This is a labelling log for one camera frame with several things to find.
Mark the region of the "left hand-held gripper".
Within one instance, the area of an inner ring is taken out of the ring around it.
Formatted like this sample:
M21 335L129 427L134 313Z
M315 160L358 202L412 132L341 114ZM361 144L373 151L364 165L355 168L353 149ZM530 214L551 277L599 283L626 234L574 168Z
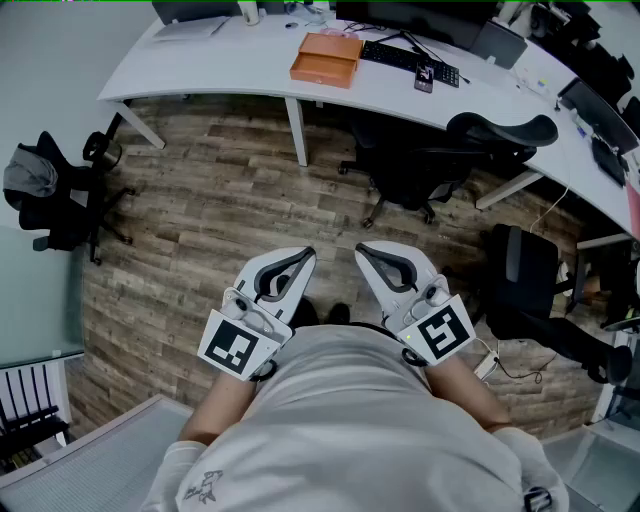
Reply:
M276 249L250 259L221 308L210 312L197 356L240 381L264 382L277 371L275 355L293 337L290 323L316 266L312 247ZM270 284L292 269L275 296Z

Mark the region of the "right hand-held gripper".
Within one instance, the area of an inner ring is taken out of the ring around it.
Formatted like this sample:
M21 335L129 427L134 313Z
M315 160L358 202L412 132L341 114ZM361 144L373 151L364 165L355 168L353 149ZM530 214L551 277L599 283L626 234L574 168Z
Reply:
M356 245L355 259L407 364L436 366L476 338L460 295L450 294L447 280L421 250L366 241Z

